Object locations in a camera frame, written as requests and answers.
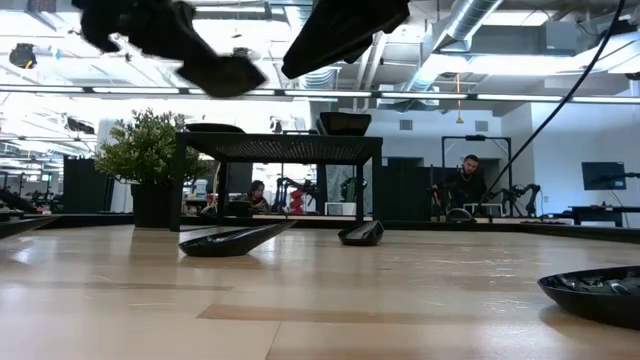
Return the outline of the green potted plant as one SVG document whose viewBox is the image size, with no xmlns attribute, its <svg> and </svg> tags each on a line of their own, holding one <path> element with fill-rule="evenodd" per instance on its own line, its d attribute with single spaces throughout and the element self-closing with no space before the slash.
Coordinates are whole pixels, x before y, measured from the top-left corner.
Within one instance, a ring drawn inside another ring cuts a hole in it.
<svg viewBox="0 0 640 360">
<path fill-rule="evenodd" d="M 134 110 L 130 120 L 117 120 L 111 138 L 97 147 L 96 169 L 131 184 L 135 226 L 170 226 L 175 133 L 185 129 L 183 114 Z"/>
</svg>

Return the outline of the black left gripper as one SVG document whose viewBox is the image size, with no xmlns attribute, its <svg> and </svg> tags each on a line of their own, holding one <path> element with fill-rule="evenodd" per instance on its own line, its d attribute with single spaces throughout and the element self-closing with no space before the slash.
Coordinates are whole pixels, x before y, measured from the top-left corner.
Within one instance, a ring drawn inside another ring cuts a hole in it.
<svg viewBox="0 0 640 360">
<path fill-rule="evenodd" d="M 81 11 L 81 35 L 105 53 L 120 47 L 110 36 L 128 38 L 142 53 L 184 62 L 176 73 L 213 98 L 255 90 L 266 77 L 248 58 L 217 56 L 193 27 L 196 8 L 183 0 L 72 0 Z"/>
</svg>

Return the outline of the black glossy round dish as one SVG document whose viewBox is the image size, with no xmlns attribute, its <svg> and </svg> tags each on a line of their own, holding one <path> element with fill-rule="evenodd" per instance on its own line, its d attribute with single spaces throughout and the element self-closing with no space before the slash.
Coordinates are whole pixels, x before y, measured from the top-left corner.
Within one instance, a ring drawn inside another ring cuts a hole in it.
<svg viewBox="0 0 640 360">
<path fill-rule="evenodd" d="M 537 283 L 571 314 L 640 330 L 640 265 L 559 273 Z"/>
</svg>

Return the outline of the silver ventilation duct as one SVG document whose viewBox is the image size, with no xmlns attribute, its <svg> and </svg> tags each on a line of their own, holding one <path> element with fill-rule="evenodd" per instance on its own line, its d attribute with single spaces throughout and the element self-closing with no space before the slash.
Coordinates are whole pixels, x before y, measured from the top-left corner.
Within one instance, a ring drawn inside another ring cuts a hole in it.
<svg viewBox="0 0 640 360">
<path fill-rule="evenodd" d="M 420 44 L 417 70 L 403 90 L 425 92 L 446 72 L 448 53 L 467 53 L 472 37 L 503 0 L 455 0 L 449 15 L 431 25 Z"/>
<path fill-rule="evenodd" d="M 285 15 L 293 32 L 298 33 L 309 19 L 313 6 L 285 6 Z M 295 89 L 305 90 L 331 90 L 338 88 L 338 80 L 341 68 L 339 66 L 327 66 L 301 75 L 291 81 Z"/>
</svg>

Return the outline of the low black desk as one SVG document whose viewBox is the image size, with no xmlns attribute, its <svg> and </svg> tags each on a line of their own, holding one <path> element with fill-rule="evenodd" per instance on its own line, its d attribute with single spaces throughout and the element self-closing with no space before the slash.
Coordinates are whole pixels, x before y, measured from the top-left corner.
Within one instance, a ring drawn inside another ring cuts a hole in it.
<svg viewBox="0 0 640 360">
<path fill-rule="evenodd" d="M 627 213 L 640 213 L 640 206 L 572 206 L 571 214 L 575 225 L 583 222 L 609 222 L 622 228 L 623 217 Z"/>
</svg>

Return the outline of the dark wall monitor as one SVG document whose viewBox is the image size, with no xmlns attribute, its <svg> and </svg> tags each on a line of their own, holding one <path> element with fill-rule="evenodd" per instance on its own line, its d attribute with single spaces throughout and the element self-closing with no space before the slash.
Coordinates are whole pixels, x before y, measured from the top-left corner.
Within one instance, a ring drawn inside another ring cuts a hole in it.
<svg viewBox="0 0 640 360">
<path fill-rule="evenodd" d="M 585 191 L 627 188 L 623 162 L 583 162 L 581 168 Z"/>
</svg>

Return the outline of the black perforated metal shelf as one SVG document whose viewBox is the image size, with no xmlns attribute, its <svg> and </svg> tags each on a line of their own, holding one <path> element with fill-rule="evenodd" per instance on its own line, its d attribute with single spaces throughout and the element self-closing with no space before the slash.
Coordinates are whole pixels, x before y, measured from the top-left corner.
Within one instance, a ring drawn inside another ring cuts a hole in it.
<svg viewBox="0 0 640 360">
<path fill-rule="evenodd" d="M 293 163 L 306 165 L 350 165 L 356 168 L 357 201 L 355 221 L 364 221 L 364 165 L 372 163 L 373 194 L 378 193 L 377 176 L 381 170 L 381 137 L 278 135 L 225 132 L 177 132 L 174 152 L 173 187 L 169 229 L 181 227 L 183 184 L 186 174 L 186 150 L 192 148 L 220 162 L 217 223 L 224 222 L 229 163 Z"/>
</svg>

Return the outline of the person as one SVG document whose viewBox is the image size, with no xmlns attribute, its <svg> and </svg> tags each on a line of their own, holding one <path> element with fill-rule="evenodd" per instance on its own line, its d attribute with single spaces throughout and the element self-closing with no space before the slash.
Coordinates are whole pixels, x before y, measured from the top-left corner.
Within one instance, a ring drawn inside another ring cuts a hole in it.
<svg viewBox="0 0 640 360">
<path fill-rule="evenodd" d="M 467 155 L 460 169 L 432 186 L 435 203 L 440 208 L 449 206 L 461 209 L 465 204 L 478 204 L 487 191 L 479 166 L 480 159 L 476 155 Z"/>
<path fill-rule="evenodd" d="M 255 180 L 244 198 L 249 207 L 258 213 L 267 213 L 270 210 L 270 205 L 264 197 L 264 189 L 264 183 L 261 180 Z"/>
</svg>

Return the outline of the black partition panel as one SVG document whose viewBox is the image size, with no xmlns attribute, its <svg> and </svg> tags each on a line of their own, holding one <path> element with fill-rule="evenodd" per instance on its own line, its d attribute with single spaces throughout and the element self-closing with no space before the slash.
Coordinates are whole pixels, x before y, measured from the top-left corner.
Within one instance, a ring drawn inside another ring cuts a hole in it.
<svg viewBox="0 0 640 360">
<path fill-rule="evenodd" d="M 65 157 L 63 164 L 63 212 L 110 212 L 114 179 L 98 171 L 92 158 Z"/>
<path fill-rule="evenodd" d="M 383 167 L 382 180 L 383 220 L 431 220 L 433 184 L 430 167 Z"/>
</svg>

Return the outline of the black tall frame stand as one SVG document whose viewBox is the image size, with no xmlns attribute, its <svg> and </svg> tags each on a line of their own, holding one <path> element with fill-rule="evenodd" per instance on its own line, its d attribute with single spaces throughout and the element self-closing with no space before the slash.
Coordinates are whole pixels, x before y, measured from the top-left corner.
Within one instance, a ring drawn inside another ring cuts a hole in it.
<svg viewBox="0 0 640 360">
<path fill-rule="evenodd" d="M 445 148 L 445 143 L 446 143 L 446 141 L 448 139 L 455 139 L 455 140 L 460 139 L 460 140 L 464 140 L 464 141 L 487 141 L 487 140 L 491 140 L 498 147 L 500 147 L 500 145 L 497 143 L 497 140 L 504 141 L 507 144 L 507 150 L 505 151 L 505 153 L 507 154 L 508 161 L 507 161 L 506 165 L 504 166 L 504 168 L 499 173 L 499 175 L 496 177 L 496 179 L 493 182 L 493 184 L 488 187 L 488 190 L 486 191 L 486 193 L 483 195 L 483 197 L 481 198 L 481 200 L 479 202 L 479 206 L 482 206 L 482 205 L 485 205 L 485 204 L 488 203 L 488 201 L 490 199 L 490 196 L 492 195 L 493 188 L 499 183 L 499 181 L 501 180 L 501 178 L 502 178 L 502 176 L 504 174 L 508 175 L 508 185 L 509 186 L 513 185 L 512 163 L 513 163 L 513 160 L 514 160 L 514 156 L 512 154 L 512 141 L 511 141 L 510 137 L 493 137 L 493 136 L 485 136 L 485 135 L 442 136 L 441 137 L 441 164 L 442 164 L 442 169 L 446 168 L 446 153 L 448 152 L 448 149 Z"/>
</svg>

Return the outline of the long white light strip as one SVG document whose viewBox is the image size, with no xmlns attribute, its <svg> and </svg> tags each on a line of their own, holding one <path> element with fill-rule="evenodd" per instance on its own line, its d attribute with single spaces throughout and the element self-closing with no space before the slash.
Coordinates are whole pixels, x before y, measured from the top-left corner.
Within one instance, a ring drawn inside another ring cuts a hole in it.
<svg viewBox="0 0 640 360">
<path fill-rule="evenodd" d="M 40 93 L 40 94 L 79 94 L 79 95 L 118 95 L 118 96 L 204 96 L 201 89 L 171 87 L 80 87 L 53 85 L 15 85 L 0 84 L 0 92 Z M 256 89 L 245 93 L 249 97 L 276 98 L 355 98 L 384 100 L 452 100 L 479 102 L 530 102 L 557 103 L 563 97 L 558 95 L 516 95 L 486 93 L 450 93 L 450 92 L 396 92 L 396 91 L 361 91 L 361 90 L 287 90 Z"/>
</svg>

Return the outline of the small white table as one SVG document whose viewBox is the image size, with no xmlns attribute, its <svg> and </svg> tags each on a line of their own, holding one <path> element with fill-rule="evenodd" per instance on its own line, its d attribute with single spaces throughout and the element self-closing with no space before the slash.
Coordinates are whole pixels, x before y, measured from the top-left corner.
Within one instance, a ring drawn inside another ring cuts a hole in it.
<svg viewBox="0 0 640 360">
<path fill-rule="evenodd" d="M 463 209 L 474 217 L 501 217 L 503 206 L 499 203 L 465 203 Z"/>
</svg>

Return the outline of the black aluminium table frame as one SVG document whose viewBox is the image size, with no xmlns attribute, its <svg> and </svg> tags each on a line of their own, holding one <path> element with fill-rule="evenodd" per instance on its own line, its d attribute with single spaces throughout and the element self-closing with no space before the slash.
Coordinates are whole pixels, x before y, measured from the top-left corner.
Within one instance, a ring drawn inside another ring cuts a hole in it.
<svg viewBox="0 0 640 360">
<path fill-rule="evenodd" d="M 46 224 L 44 229 L 64 229 L 98 226 L 132 225 L 132 214 L 58 214 L 58 215 L 23 215 L 25 220 L 52 217 L 54 220 Z M 314 218 L 302 216 L 297 220 L 285 218 L 233 218 L 226 217 L 222 225 L 215 218 L 182 217 L 178 231 L 189 231 L 213 227 L 253 227 L 270 225 L 284 221 L 294 221 L 293 228 L 300 229 L 346 229 L 357 225 L 355 220 L 328 217 Z M 385 230 L 401 231 L 448 231 L 448 232 L 498 232 L 524 233 L 587 240 L 609 241 L 640 245 L 640 229 L 588 227 L 559 225 L 549 223 L 443 223 L 416 221 L 381 221 Z"/>
</svg>

